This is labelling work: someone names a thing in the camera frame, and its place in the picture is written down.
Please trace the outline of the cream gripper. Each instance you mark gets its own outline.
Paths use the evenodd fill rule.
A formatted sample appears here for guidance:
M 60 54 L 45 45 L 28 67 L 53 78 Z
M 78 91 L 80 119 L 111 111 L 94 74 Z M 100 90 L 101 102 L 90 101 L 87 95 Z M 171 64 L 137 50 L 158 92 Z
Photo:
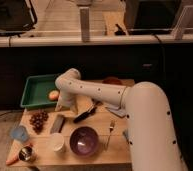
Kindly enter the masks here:
M 69 103 L 64 103 L 63 101 L 58 101 L 55 107 L 55 111 L 70 110 L 74 114 L 78 114 L 78 107 L 75 101 L 70 101 Z

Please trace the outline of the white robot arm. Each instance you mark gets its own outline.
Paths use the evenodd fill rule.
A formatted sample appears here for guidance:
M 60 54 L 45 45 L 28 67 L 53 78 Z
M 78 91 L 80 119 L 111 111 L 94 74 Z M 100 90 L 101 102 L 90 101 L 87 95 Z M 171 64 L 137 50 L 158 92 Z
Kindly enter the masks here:
M 58 76 L 55 85 L 61 91 L 59 106 L 72 106 L 80 94 L 125 111 L 133 171 L 188 171 L 168 98 L 158 85 L 139 82 L 129 87 L 83 81 L 74 68 Z

